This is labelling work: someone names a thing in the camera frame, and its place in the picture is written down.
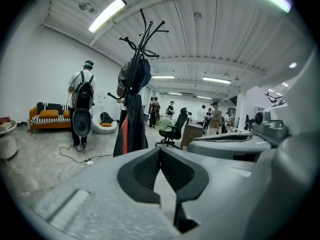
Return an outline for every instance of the black backpack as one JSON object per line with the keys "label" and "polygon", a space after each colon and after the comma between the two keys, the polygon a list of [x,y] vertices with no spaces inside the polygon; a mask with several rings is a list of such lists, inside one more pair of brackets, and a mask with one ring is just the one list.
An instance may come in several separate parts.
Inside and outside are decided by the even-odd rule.
{"label": "black backpack", "polygon": [[111,116],[107,112],[102,112],[100,114],[100,119],[101,119],[101,123],[111,124],[113,121],[115,121],[111,118]]}
{"label": "black backpack", "polygon": [[75,110],[89,110],[92,107],[94,99],[94,90],[92,88],[92,81],[94,76],[92,75],[89,82],[85,82],[85,74],[83,71],[81,74],[81,83],[76,87],[72,94],[72,105]]}
{"label": "black backpack", "polygon": [[85,82],[84,72],[81,71],[81,83],[76,87],[71,96],[72,105],[75,109],[73,113],[73,129],[80,137],[85,137],[91,129],[90,108],[93,105],[94,90],[92,89],[92,75],[89,82]]}
{"label": "black backpack", "polygon": [[155,112],[156,113],[159,113],[160,112],[160,104],[158,103],[157,105],[156,105],[156,107],[155,107]]}

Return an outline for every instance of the orange cushion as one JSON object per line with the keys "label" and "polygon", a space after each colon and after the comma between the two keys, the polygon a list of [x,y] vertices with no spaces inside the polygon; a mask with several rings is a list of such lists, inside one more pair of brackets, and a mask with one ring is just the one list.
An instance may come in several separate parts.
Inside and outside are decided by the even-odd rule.
{"label": "orange cushion", "polygon": [[103,127],[111,127],[112,126],[112,124],[108,123],[108,122],[102,122],[100,125]]}
{"label": "orange cushion", "polygon": [[56,109],[42,110],[39,114],[39,118],[58,118],[59,111]]}
{"label": "orange cushion", "polygon": [[70,111],[69,110],[63,111],[63,117],[64,118],[70,118]]}

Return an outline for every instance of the black office chair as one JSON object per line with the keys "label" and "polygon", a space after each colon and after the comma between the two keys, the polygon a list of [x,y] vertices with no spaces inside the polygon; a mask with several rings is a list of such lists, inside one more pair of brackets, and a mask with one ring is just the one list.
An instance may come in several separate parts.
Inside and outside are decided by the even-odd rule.
{"label": "black office chair", "polygon": [[175,145],[174,140],[179,140],[181,138],[181,128],[184,125],[185,121],[187,120],[188,115],[187,115],[187,108],[184,107],[180,110],[180,115],[178,117],[178,120],[175,122],[174,126],[170,126],[171,127],[171,131],[159,131],[159,134],[164,137],[164,139],[161,140],[161,142],[157,142],[155,144],[155,147],[158,144],[166,144],[167,147],[173,146],[177,149],[179,149],[178,146]]}

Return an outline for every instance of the white bean bag chair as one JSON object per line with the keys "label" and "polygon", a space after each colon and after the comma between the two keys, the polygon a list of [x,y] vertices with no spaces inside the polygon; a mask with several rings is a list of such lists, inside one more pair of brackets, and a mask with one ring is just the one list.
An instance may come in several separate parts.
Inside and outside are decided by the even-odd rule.
{"label": "white bean bag chair", "polygon": [[91,124],[92,131],[96,134],[113,134],[113,133],[115,133],[117,130],[117,127],[118,127],[117,121],[113,121],[111,123],[112,126],[110,126],[110,127],[101,126],[100,125],[101,124],[100,114],[101,113],[97,113],[92,117],[92,124]]}

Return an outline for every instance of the coat rack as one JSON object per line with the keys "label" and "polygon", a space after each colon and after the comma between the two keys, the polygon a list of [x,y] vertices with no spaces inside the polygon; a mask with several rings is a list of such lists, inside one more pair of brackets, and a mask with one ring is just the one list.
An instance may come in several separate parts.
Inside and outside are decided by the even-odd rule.
{"label": "coat rack", "polygon": [[121,100],[124,98],[124,104],[123,104],[124,109],[121,110],[120,126],[122,125],[123,121],[125,120],[125,118],[127,116],[128,100],[131,95],[135,94],[135,93],[132,93],[132,85],[133,85],[133,81],[136,76],[137,68],[138,68],[139,61],[140,61],[141,57],[146,56],[146,57],[159,58],[159,56],[160,56],[159,54],[156,54],[155,52],[146,49],[146,45],[147,45],[148,41],[156,32],[165,32],[165,33],[169,32],[169,30],[159,30],[159,28],[165,24],[164,20],[161,21],[161,23],[152,32],[150,32],[151,26],[153,25],[153,22],[150,21],[147,26],[147,22],[146,22],[146,18],[143,13],[143,10],[140,9],[139,11],[140,11],[142,18],[143,18],[144,31],[139,34],[139,36],[141,38],[140,38],[138,45],[135,45],[132,41],[130,41],[128,36],[125,36],[124,38],[119,37],[120,40],[127,42],[129,44],[129,46],[131,47],[131,49],[134,50],[134,56],[132,58],[129,77],[128,77],[126,84],[125,84],[124,94],[121,97],[116,97],[116,96],[112,95],[110,92],[107,93],[110,97],[112,97],[116,100]]}

